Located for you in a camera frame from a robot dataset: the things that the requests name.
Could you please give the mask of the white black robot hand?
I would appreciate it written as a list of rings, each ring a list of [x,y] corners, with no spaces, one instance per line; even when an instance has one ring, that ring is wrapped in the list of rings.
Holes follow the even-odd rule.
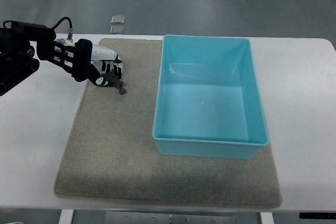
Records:
[[[113,72],[121,80],[123,61],[114,50],[101,45],[93,45],[89,80],[98,87],[104,87],[102,74],[107,72]]]

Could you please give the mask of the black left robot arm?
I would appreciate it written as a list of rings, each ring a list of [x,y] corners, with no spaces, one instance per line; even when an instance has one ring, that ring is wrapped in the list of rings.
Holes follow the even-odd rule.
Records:
[[[68,39],[72,39],[72,21],[61,18],[54,26],[47,27],[6,20],[1,28],[1,95],[35,73],[40,60],[49,61],[78,82],[87,80],[93,73],[91,55],[93,44],[80,39],[74,45],[65,45],[56,40],[55,29],[67,20]]]

